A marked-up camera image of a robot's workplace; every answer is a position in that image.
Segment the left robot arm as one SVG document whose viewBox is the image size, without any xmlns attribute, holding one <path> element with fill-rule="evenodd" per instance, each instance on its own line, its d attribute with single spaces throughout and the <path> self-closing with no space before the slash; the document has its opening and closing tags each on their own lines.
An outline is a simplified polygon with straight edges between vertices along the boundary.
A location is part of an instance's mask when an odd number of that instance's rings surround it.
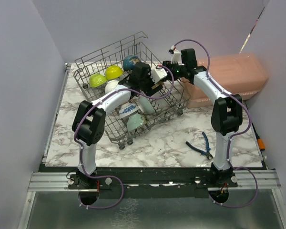
<svg viewBox="0 0 286 229">
<path fill-rule="evenodd" d="M 131 74 L 118 83 L 112 91 L 95 101 L 80 103 L 72 124 L 72 131 L 74 132 L 74 141 L 80 146 L 78 170 L 82 173 L 79 182 L 83 187 L 91 188 L 96 179 L 107 177 L 121 182 L 118 177 L 113 175 L 95 176 L 93 174 L 97 168 L 96 145 L 104 133 L 106 116 L 135 95 L 152 100 L 164 99 L 171 93 L 171 89 L 163 96 L 153 97 L 155 93 L 152 91 L 152 87 L 168 79 L 174 83 L 174 75 L 166 66 L 159 65 L 151 70 L 150 65 L 138 62 Z"/>
</svg>

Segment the beige patterned bowl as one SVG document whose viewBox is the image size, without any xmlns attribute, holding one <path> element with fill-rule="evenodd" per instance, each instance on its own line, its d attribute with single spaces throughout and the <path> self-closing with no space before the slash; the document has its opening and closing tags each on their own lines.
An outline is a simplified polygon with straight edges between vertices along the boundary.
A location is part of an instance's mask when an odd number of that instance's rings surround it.
<svg viewBox="0 0 286 229">
<path fill-rule="evenodd" d="M 158 82 L 155 87 L 162 87 L 164 85 L 164 82 Z"/>
</svg>

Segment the blue floral bowl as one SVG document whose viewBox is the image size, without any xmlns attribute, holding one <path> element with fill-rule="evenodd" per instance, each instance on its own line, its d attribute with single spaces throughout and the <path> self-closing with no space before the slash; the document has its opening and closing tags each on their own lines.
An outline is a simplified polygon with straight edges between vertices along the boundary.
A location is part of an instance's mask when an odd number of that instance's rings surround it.
<svg viewBox="0 0 286 229">
<path fill-rule="evenodd" d="M 124 103 L 119 110 L 119 117 L 121 119 L 125 118 L 133 114 L 134 112 L 136 112 L 138 109 L 139 109 L 138 105 L 134 103 L 130 103 L 130 102 Z"/>
</svg>

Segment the celadon green bowl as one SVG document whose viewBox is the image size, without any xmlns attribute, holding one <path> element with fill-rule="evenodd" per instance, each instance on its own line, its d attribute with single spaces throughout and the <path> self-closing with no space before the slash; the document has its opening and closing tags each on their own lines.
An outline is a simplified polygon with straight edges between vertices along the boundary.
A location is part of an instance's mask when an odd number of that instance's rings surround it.
<svg viewBox="0 0 286 229">
<path fill-rule="evenodd" d="M 128 118 L 128 122 L 127 122 L 128 132 L 131 132 L 137 129 L 138 127 L 142 126 L 145 122 L 146 122 L 146 118 L 143 115 L 138 114 L 138 113 L 131 115 Z"/>
</svg>

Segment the dark brown bowl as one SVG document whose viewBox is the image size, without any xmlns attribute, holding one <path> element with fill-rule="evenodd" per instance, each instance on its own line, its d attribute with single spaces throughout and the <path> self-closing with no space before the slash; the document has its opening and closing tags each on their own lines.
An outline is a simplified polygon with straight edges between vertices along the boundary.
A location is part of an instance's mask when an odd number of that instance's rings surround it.
<svg viewBox="0 0 286 229">
<path fill-rule="evenodd" d="M 140 62 L 140 59 L 136 55 L 128 55 L 123 59 L 123 70 L 132 71 L 137 62 Z"/>
</svg>

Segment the yellow-green bowl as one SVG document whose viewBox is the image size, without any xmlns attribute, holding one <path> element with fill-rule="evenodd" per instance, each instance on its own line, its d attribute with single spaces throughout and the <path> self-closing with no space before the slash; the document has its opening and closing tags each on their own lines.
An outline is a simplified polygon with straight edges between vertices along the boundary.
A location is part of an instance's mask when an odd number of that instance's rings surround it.
<svg viewBox="0 0 286 229">
<path fill-rule="evenodd" d="M 109 66 L 105 71 L 107 80 L 113 80 L 123 75 L 123 70 L 118 65 Z"/>
</svg>

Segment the grey bowl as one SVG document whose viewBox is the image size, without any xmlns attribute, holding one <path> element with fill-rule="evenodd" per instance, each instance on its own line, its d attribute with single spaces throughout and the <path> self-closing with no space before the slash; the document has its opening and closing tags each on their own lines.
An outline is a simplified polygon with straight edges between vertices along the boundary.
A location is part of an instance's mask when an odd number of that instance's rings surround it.
<svg viewBox="0 0 286 229">
<path fill-rule="evenodd" d="M 105 86 L 105 94 L 111 92 L 113 89 L 115 89 L 115 87 L 118 85 L 119 81 L 118 80 L 110 80 L 107 82 L 106 86 Z"/>
</svg>

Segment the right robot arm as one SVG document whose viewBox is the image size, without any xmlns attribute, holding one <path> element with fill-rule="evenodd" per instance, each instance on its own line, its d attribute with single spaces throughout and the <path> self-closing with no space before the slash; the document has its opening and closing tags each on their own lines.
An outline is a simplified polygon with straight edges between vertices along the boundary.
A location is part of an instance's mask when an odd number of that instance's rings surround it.
<svg viewBox="0 0 286 229">
<path fill-rule="evenodd" d="M 210 168 L 209 180 L 219 187 L 232 176 L 231 147 L 233 134 L 237 133 L 243 122 L 242 97 L 225 90 L 209 73 L 210 63 L 199 66 L 193 48 L 169 50 L 172 58 L 164 61 L 174 75 L 174 79 L 185 78 L 189 83 L 200 88 L 213 104 L 211 125 L 216 132 L 215 158 Z"/>
</svg>

